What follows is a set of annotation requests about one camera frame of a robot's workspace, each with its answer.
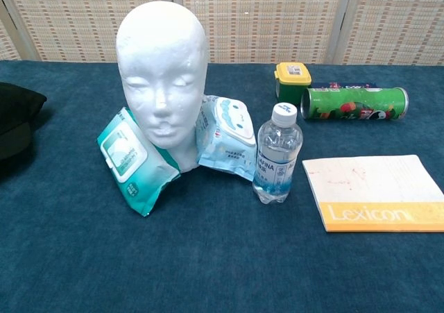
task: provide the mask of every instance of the woven screen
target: woven screen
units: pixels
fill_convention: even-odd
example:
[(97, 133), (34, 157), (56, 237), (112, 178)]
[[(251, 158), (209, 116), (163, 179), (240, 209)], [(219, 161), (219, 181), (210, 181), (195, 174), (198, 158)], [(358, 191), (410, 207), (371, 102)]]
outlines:
[(339, 0), (183, 0), (211, 62), (322, 63)]
[(115, 61), (122, 19), (153, 0), (14, 0), (43, 60)]
[(444, 0), (359, 0), (343, 64), (443, 62)]
[(19, 60), (20, 56), (15, 49), (5, 26), (0, 21), (0, 60)]

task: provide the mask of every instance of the white book cover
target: white book cover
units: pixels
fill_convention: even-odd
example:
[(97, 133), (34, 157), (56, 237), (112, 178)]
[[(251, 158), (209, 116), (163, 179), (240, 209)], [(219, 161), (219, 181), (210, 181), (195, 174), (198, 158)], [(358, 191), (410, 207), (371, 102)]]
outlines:
[(303, 160), (330, 231), (444, 231), (444, 194), (417, 155)]

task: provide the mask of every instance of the white bottle cap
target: white bottle cap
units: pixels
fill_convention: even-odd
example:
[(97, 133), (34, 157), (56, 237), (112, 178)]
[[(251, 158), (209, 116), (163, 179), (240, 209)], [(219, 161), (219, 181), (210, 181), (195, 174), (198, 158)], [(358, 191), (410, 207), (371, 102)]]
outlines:
[(288, 128), (296, 123), (298, 109), (290, 103), (277, 103), (273, 107), (271, 121), (279, 127)]

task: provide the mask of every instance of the black hat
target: black hat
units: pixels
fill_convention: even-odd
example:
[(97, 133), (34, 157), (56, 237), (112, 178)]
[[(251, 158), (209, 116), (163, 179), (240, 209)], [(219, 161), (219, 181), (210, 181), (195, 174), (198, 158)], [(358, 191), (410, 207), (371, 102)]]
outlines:
[(23, 151), (31, 143), (29, 121), (45, 101), (43, 94), (0, 82), (0, 160)]

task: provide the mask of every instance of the wet wipes package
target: wet wipes package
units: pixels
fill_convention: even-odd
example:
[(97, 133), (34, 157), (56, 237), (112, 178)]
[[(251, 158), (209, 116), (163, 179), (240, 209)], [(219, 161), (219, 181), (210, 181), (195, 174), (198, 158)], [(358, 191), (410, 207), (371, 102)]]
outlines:
[(129, 206), (147, 216), (166, 185), (180, 176), (178, 165), (143, 135), (131, 112), (122, 108), (97, 138)]
[(196, 142), (200, 165), (253, 181), (257, 146), (243, 102), (205, 96), (196, 122)]

